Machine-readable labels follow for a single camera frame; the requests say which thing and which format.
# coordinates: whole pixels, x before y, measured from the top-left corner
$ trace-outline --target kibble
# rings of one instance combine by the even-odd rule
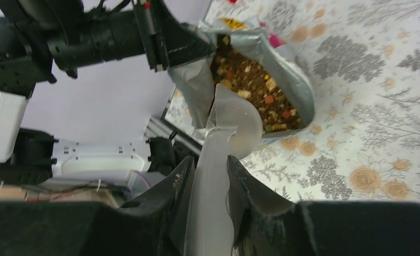
[[[236,52],[228,36],[218,37],[211,71],[215,86],[221,83],[255,106],[263,121],[263,133],[300,128],[299,113],[276,80],[257,61]]]

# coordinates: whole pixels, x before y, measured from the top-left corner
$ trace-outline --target patterned tablecloth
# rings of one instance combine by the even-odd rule
[[[292,201],[420,202],[420,0],[214,0],[207,21],[254,15],[298,54],[317,113],[245,167]],[[166,119],[194,130],[178,91]]]

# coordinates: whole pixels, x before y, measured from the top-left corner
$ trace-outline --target plastic scoop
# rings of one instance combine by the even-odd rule
[[[227,156],[246,157],[256,149],[261,135],[261,119],[255,107],[218,84],[191,193],[185,256],[232,255],[234,228],[228,211]]]

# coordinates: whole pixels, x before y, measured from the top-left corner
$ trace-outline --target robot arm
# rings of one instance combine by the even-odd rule
[[[162,71],[213,53],[189,25],[174,19],[162,0],[122,0],[112,10],[104,8],[104,1],[84,12],[81,0],[0,0],[5,15],[0,17],[0,180],[40,183],[51,177],[52,165],[61,166],[53,152],[62,152],[59,162],[67,148],[75,149],[69,158],[77,154],[77,147],[69,146],[74,142],[20,130],[36,84],[57,81],[51,73],[53,60],[77,78],[79,67],[141,54],[150,69]],[[132,10],[121,11],[130,3]],[[117,155],[132,145],[125,146],[101,148],[94,156],[109,151]]]

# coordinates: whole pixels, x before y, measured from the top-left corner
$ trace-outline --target wire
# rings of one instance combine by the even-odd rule
[[[137,176],[140,177],[140,179],[144,182],[145,186],[147,186],[147,189],[152,187],[152,184],[148,181],[147,177],[145,177],[141,172],[132,170]]]
[[[7,186],[17,186],[17,187],[20,187],[21,189],[31,191],[31,192],[35,192],[35,193],[39,193],[39,194],[60,194],[60,195],[63,195],[63,194],[75,192],[77,190],[82,190],[82,189],[86,189],[86,190],[97,189],[98,188],[98,181],[96,181],[96,182],[91,181],[91,182],[89,182],[87,184],[84,184],[84,185],[73,186],[73,187],[70,187],[70,188],[62,189],[62,190],[53,190],[53,189],[43,187],[41,185],[7,184]],[[114,185],[114,184],[111,184],[110,182],[101,181],[100,182],[100,188],[109,189],[111,191],[130,193],[130,190],[127,189],[126,187]]]
[[[121,11],[123,8],[125,8],[128,4],[130,4],[131,0],[123,0],[121,1],[116,7],[114,7],[110,13],[113,12],[119,12]]]
[[[100,0],[100,3],[97,6],[97,9],[102,10],[104,8],[104,4],[105,4],[106,0]]]
[[[63,193],[55,193],[55,194],[58,194],[58,195],[56,195],[54,197],[50,197],[50,201],[55,201],[55,200],[58,200],[58,199],[60,199],[64,196],[74,195],[74,194],[77,194],[79,192],[84,192],[84,191],[88,191],[88,190],[90,190],[90,188],[75,189],[75,190],[71,190],[71,191],[64,191]]]
[[[178,135],[177,131],[172,131],[172,133],[169,135],[169,140],[172,141],[177,135]]]

